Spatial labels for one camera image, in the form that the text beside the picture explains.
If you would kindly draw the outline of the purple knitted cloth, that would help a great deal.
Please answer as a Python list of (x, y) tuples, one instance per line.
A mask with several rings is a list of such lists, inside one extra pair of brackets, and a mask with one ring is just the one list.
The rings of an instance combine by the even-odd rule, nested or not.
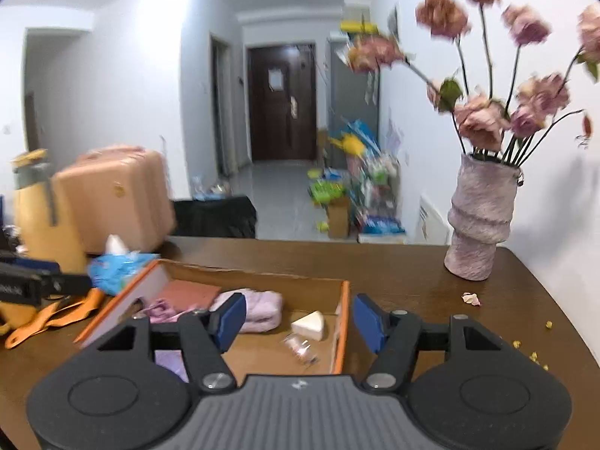
[(154, 362), (177, 375), (185, 383), (189, 382), (182, 351), (155, 351)]

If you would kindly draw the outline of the pink satin scrunchie cloth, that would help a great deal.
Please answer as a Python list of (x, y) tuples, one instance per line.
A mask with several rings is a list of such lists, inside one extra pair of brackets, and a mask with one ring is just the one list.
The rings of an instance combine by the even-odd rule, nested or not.
[(168, 300), (159, 298), (157, 301), (150, 303), (143, 308), (139, 313), (145, 318), (150, 319), (150, 323), (174, 323), (184, 314), (193, 312), (197, 309), (196, 305), (191, 305), (186, 309), (180, 310), (172, 305)]

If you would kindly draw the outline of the lavender fluffy cloth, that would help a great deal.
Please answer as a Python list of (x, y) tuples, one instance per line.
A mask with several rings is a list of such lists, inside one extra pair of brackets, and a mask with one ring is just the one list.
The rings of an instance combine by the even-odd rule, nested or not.
[(280, 326), (284, 300), (275, 291), (255, 291), (251, 288), (223, 291), (217, 295), (210, 311), (216, 311), (234, 294), (241, 294), (246, 301), (246, 318), (240, 329), (241, 333), (265, 333)]

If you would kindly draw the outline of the white makeup sponge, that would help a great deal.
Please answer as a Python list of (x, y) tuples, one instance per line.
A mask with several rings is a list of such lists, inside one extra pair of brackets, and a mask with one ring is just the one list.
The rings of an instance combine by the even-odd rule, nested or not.
[(313, 311), (293, 321), (291, 329), (298, 336), (320, 341), (323, 340), (324, 333), (326, 332), (326, 321), (324, 321), (322, 312)]

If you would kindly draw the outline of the yellow ceramic mug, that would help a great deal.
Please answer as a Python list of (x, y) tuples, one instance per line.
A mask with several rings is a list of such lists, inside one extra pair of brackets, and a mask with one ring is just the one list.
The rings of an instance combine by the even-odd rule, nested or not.
[(30, 323), (36, 317), (38, 309), (35, 306), (0, 303), (0, 335), (16, 330)]

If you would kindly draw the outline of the pink flat pouch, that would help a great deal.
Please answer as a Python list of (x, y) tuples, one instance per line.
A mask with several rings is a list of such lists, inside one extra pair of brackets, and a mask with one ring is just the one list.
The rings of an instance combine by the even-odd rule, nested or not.
[(176, 311), (191, 309), (210, 309), (220, 293), (220, 288), (205, 283), (174, 279), (171, 280), (157, 296), (166, 301)]

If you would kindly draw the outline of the fallen pink petal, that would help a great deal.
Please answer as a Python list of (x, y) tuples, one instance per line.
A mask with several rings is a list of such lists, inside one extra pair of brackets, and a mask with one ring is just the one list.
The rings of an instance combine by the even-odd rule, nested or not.
[(464, 292), (464, 294), (462, 295), (462, 300), (465, 304), (470, 305), (470, 306), (474, 306), (474, 307), (481, 306), (481, 302), (478, 298), (478, 295), (475, 294), (474, 292)]

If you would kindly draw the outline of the red orange cardboard box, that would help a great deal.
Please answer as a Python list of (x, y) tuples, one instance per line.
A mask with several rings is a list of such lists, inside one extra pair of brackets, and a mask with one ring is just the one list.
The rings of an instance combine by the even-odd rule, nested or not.
[(234, 293), (246, 319), (224, 359), (237, 380), (249, 374), (339, 375), (349, 326), (345, 280), (150, 262), (76, 337), (87, 347), (140, 307), (153, 322), (194, 308), (214, 311)]

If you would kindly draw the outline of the peach hard-shell suitcase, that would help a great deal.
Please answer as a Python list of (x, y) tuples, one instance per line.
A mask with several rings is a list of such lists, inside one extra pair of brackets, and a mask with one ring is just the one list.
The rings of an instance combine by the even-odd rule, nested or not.
[(160, 152), (115, 145), (92, 150), (55, 174), (87, 254), (115, 235), (131, 251), (153, 252), (176, 218)]

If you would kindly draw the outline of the cluttered storage rack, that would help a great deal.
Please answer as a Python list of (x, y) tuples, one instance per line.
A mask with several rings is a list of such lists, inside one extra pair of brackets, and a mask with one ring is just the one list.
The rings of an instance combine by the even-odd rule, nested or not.
[(344, 152), (359, 243), (404, 243), (399, 218), (401, 171), (399, 161), (382, 151), (361, 120), (346, 122), (330, 138)]

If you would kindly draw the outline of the green toy basket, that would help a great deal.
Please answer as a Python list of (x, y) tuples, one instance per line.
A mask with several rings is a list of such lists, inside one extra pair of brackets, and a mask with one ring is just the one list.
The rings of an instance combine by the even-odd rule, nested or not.
[(346, 195), (346, 186), (341, 182), (317, 180), (308, 188), (309, 196), (316, 205), (327, 205)]

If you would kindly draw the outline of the dried pink roses bouquet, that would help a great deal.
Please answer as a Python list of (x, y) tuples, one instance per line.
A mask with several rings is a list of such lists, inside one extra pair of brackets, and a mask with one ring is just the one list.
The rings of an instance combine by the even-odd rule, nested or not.
[[(509, 93), (533, 74), (570, 72), (571, 103), (558, 115), (558, 124), (529, 159), (537, 167), (562, 163), (580, 146), (581, 117), (588, 114), (599, 121), (599, 86), (580, 65), (570, 65), (579, 44), (577, 23), (586, 6), (597, 0), (501, 0), (479, 12), (460, 0), (469, 13), (472, 29), (456, 46), (441, 37), (430, 37), (419, 27), (415, 8), (422, 0), (371, 0), (371, 18), (381, 28), (396, 10), (400, 22), (400, 46), (418, 69), (434, 81), (455, 77), (471, 93), (494, 93), (507, 99)], [(500, 14), (510, 4), (528, 4), (552, 27), (547, 41), (516, 50)], [(439, 163), (449, 168), (457, 164), (460, 145), (452, 122), (440, 116), (426, 97), (426, 85), (402, 64), (384, 67), (380, 74), (380, 139), (412, 165)]]

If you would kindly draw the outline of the grey refrigerator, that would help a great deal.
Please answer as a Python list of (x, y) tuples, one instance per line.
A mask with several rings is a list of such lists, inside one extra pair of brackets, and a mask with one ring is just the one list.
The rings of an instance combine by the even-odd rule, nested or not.
[(327, 132), (330, 138), (340, 138), (348, 123), (361, 121), (370, 137), (378, 143), (377, 73), (355, 73), (346, 64), (350, 39), (332, 33), (327, 39)]

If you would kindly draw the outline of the dark brown entrance door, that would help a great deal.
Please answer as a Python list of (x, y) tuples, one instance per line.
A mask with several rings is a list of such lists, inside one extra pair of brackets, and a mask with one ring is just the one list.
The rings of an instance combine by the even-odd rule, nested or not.
[(255, 162), (316, 159), (315, 46), (309, 43), (247, 51), (251, 157)]

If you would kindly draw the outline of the yellow box atop fridge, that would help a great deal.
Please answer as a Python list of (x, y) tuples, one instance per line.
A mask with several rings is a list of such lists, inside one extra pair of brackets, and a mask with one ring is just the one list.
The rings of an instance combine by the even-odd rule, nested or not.
[(340, 31), (346, 34), (377, 35), (380, 31), (376, 24), (368, 21), (342, 20)]

